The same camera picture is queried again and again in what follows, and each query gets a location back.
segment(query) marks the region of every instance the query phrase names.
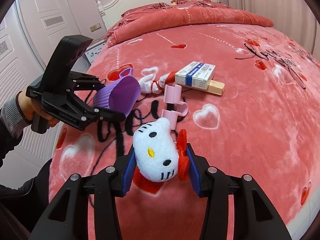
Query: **person's arm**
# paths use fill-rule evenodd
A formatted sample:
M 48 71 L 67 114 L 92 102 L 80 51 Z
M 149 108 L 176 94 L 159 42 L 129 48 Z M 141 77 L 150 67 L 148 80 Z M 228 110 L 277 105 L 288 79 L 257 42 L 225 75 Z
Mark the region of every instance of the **person's arm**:
M 0 167 L 5 155 L 22 140 L 23 129 L 32 123 L 34 112 L 47 119 L 50 127 L 59 122 L 43 111 L 40 102 L 28 98 L 25 90 L 0 109 Z

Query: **metal screw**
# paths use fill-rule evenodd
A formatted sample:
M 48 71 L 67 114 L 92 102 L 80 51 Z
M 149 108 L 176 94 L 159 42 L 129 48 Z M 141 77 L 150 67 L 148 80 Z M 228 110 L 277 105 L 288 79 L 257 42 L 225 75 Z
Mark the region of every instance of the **metal screw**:
M 73 181 L 79 179 L 79 174 L 76 174 L 76 173 L 75 173 L 75 174 L 72 174 L 71 177 L 70 177 L 70 179 L 73 180 Z
M 109 166 L 106 168 L 107 173 L 113 173 L 115 170 L 116 170 L 116 168 L 114 166 Z
M 216 167 L 209 167 L 209 168 L 208 168 L 208 171 L 209 171 L 210 173 L 216 173 L 218 170 L 217 170 Z
M 252 180 L 252 177 L 250 175 L 248 175 L 248 174 L 244 175 L 243 178 L 246 181 L 251 181 Z

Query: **plush toy body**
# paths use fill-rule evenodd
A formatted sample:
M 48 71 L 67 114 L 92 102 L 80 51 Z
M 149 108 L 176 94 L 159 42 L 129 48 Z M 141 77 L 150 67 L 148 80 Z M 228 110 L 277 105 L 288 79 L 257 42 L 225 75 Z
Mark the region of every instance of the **plush toy body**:
M 142 125 L 133 134 L 137 166 L 153 182 L 164 182 L 178 174 L 179 154 L 170 131 L 170 121 L 159 118 Z

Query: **purple silicone cup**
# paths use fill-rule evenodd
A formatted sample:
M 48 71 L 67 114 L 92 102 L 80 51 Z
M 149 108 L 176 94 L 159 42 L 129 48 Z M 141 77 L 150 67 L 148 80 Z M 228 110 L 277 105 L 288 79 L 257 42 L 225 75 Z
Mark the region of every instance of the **purple silicone cup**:
M 139 82 L 132 76 L 133 69 L 127 68 L 119 74 L 119 79 L 100 89 L 93 97 L 93 105 L 119 111 L 128 116 L 141 88 Z

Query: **black sleeve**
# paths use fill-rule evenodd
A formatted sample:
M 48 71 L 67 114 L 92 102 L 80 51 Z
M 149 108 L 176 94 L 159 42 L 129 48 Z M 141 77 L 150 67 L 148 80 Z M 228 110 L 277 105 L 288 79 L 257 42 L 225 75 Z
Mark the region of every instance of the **black sleeve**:
M 8 132 L 7 127 L 0 121 L 0 167 L 3 165 L 5 155 L 21 142 L 22 136 L 23 132 L 18 139 L 13 138 Z

